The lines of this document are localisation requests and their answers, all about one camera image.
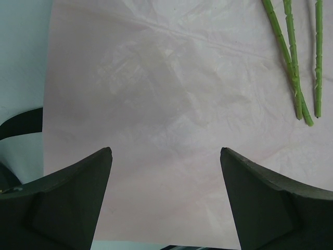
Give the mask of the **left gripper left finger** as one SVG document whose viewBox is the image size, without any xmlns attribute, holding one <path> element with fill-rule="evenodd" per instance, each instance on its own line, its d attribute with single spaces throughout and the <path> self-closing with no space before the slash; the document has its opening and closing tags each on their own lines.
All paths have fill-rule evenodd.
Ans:
<svg viewBox="0 0 333 250">
<path fill-rule="evenodd" d="M 90 249 L 112 165 L 105 147 L 1 191 L 1 249 Z"/>
</svg>

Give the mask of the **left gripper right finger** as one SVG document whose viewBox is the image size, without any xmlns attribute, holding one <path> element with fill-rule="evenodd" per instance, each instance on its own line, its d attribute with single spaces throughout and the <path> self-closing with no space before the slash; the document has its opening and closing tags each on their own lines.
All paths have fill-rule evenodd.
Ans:
<svg viewBox="0 0 333 250">
<path fill-rule="evenodd" d="M 260 166 L 230 148 L 221 168 L 241 249 L 332 249 L 332 192 Z"/>
</svg>

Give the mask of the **black ribbon gold lettering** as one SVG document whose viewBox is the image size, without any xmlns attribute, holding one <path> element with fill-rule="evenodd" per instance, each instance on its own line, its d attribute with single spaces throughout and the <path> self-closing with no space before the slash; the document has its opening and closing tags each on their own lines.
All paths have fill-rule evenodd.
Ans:
<svg viewBox="0 0 333 250">
<path fill-rule="evenodd" d="M 41 133 L 43 107 L 29 110 L 11 117 L 1 124 L 1 140 L 14 136 Z M 1 193 L 21 185 L 16 175 L 1 161 Z"/>
</svg>

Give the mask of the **pink rose stem one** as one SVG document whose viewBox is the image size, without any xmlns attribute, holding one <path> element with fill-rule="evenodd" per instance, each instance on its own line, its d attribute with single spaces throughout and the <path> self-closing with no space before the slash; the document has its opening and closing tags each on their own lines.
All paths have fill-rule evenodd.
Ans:
<svg viewBox="0 0 333 250">
<path fill-rule="evenodd" d="M 262 1 L 263 7 L 265 9 L 265 12 L 267 14 L 267 17 L 269 19 L 269 22 L 271 24 L 272 30 L 274 32 L 277 44 L 281 50 L 281 54 L 283 56 L 283 59 L 286 64 L 286 70 L 287 74 L 291 83 L 292 91 L 294 94 L 294 105 L 295 105 L 295 110 L 296 110 L 296 99 L 295 99 L 295 92 L 294 92 L 294 83 L 292 80 L 292 66 L 291 66 L 291 56 L 290 56 L 290 49 L 289 45 L 287 45 L 285 38 L 282 34 L 281 27 L 279 25 L 279 21 L 277 19 L 276 13 L 274 11 L 274 7 L 271 1 L 266 0 Z M 301 100 L 302 100 L 302 113 L 303 113 L 303 119 L 305 120 L 305 123 L 311 127 L 314 125 L 314 122 L 311 118 L 310 112 L 308 110 L 308 107 L 306 105 L 303 93 L 301 91 Z"/>
</svg>

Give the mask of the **pink tissue paper sheet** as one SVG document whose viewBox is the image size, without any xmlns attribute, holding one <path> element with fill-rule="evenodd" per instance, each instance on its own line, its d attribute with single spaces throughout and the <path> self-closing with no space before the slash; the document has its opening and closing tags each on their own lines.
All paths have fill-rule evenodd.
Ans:
<svg viewBox="0 0 333 250">
<path fill-rule="evenodd" d="M 54 1 L 43 123 L 45 174 L 112 149 L 95 240 L 238 249 L 223 147 L 332 189 L 332 1 L 312 127 L 261 1 Z"/>
</svg>

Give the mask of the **pink rose stem three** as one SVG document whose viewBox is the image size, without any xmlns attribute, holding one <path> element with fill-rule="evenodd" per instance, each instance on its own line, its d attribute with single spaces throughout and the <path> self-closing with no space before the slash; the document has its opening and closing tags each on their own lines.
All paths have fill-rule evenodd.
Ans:
<svg viewBox="0 0 333 250">
<path fill-rule="evenodd" d="M 315 116 L 322 116 L 322 64 L 323 64 L 323 1 L 315 3 L 316 23 L 316 83 L 315 83 Z"/>
</svg>

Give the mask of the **pink rose stem two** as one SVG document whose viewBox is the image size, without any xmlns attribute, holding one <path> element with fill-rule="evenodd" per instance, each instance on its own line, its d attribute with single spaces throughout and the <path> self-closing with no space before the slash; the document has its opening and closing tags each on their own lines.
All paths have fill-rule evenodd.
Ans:
<svg viewBox="0 0 333 250">
<path fill-rule="evenodd" d="M 295 31 L 294 31 L 291 0 L 283 0 L 283 5 L 284 5 L 284 12 L 286 15 L 285 19 L 286 19 L 286 25 L 287 25 L 289 49 L 290 49 L 290 56 L 291 56 L 292 80 L 294 83 L 297 119 L 301 120 L 303 118 L 301 87 L 300 87 L 296 36 L 295 36 Z"/>
</svg>

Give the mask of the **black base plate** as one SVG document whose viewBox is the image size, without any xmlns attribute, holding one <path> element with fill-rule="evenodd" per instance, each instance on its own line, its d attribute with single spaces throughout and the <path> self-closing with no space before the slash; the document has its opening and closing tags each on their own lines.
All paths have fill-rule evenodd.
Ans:
<svg viewBox="0 0 333 250">
<path fill-rule="evenodd" d="M 164 248 L 161 248 L 160 250 L 201 250 L 201 249 L 204 249 L 204 247 L 169 245 Z"/>
</svg>

